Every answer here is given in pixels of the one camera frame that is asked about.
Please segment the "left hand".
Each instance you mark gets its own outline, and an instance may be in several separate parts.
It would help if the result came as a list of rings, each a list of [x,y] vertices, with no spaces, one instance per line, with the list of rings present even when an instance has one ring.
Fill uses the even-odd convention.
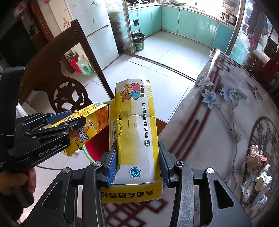
[[[36,172],[34,168],[29,169],[28,174],[23,173],[1,173],[1,193],[10,195],[13,187],[21,187],[27,182],[28,191],[33,194],[36,188]]]

